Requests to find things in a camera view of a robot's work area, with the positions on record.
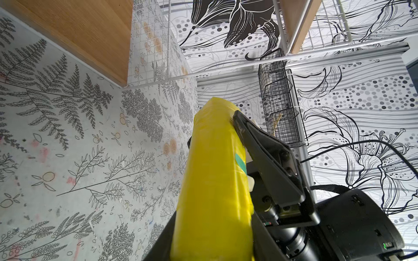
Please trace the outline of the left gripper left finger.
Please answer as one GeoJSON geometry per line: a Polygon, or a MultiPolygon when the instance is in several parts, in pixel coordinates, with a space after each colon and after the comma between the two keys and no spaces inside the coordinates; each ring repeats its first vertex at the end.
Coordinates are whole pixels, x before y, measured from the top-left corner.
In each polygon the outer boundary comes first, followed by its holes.
{"type": "Polygon", "coordinates": [[[144,261],[169,261],[170,251],[174,237],[176,212],[168,221],[167,225],[163,229],[162,233],[155,241],[151,250],[147,253],[144,261]]]}

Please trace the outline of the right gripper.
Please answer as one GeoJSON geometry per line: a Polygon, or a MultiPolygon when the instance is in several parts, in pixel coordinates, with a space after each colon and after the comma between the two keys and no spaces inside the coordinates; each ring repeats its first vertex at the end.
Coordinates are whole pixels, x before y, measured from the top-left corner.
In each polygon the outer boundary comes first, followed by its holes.
{"type": "Polygon", "coordinates": [[[325,256],[315,231],[320,217],[299,160],[239,110],[233,124],[252,158],[247,170],[254,213],[289,261],[319,261],[325,256]]]}

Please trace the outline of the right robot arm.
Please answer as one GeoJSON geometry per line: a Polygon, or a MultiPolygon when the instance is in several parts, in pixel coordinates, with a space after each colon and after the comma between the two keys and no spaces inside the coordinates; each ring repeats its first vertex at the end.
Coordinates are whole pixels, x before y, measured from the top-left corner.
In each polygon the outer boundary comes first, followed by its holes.
{"type": "Polygon", "coordinates": [[[258,261],[398,261],[404,241],[364,192],[317,186],[335,196],[315,202],[291,148],[258,128],[240,111],[233,125],[251,162],[251,228],[258,261]]]}

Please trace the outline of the yellow trash bag roll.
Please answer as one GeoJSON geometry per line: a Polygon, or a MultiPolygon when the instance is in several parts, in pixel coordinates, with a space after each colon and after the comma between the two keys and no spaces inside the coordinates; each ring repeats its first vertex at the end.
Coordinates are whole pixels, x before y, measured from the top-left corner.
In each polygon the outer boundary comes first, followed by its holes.
{"type": "Polygon", "coordinates": [[[246,151],[234,126],[237,107],[210,99],[194,117],[176,208],[173,261],[251,261],[254,207],[246,151]]]}

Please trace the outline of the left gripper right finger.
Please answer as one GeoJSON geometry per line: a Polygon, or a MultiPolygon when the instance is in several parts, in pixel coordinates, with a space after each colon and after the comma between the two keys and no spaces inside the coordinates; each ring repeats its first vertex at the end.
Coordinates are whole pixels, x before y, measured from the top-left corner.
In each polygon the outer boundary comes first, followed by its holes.
{"type": "Polygon", "coordinates": [[[251,228],[256,261],[288,261],[256,213],[251,217],[251,228]]]}

